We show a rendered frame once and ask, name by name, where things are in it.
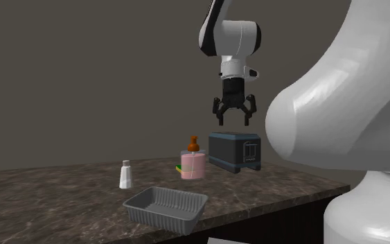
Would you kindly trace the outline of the grey ribbed tray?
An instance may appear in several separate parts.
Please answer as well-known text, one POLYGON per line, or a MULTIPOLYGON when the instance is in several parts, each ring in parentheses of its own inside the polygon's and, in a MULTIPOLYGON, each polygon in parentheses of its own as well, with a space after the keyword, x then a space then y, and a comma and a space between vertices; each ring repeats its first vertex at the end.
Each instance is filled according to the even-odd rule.
POLYGON ((189 235, 204 213, 209 197, 151 186, 123 203, 130 220, 181 235, 189 235))

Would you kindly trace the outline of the pink soap dispenser orange pump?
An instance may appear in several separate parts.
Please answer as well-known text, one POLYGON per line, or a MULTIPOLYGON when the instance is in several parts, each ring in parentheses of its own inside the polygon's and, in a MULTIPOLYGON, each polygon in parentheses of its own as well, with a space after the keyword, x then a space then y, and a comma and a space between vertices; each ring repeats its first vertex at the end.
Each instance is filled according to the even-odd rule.
POLYGON ((206 175, 206 151, 197 143, 197 136, 190 138, 186 150, 180 153, 180 173, 183 180, 197 180, 206 175))

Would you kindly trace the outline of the white salt shaker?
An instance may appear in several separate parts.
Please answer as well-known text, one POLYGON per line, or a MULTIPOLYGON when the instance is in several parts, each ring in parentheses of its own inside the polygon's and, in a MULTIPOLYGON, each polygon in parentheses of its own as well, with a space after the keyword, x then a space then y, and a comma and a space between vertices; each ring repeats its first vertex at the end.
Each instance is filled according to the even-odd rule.
POLYGON ((130 189, 133 187, 132 182, 132 169, 130 166, 130 160, 123 160, 121 166, 119 188, 120 189, 130 189))

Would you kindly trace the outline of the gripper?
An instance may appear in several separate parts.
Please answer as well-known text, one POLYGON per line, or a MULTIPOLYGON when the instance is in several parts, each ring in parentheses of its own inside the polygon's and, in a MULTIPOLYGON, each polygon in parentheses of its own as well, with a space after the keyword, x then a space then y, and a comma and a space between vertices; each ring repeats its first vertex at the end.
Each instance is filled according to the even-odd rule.
POLYGON ((219 126, 224 125, 224 113, 229 108, 238 108, 245 113, 245 126, 249 126, 249 120, 253 113, 257 112, 256 98, 253 94, 245 98, 245 80, 243 78, 226 78, 222 81, 222 100, 213 99, 212 113, 216 115, 219 126), (250 108, 245 106, 249 101, 250 108))

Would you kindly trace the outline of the dark grey toaster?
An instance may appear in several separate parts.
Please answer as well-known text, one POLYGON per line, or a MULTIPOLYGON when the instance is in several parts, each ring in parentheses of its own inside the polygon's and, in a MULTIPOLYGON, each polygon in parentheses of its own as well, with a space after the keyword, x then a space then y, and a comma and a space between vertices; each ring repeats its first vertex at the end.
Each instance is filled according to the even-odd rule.
POLYGON ((261 169, 261 139, 257 134, 212 132, 208 154, 209 163, 234 174, 242 168, 261 169))

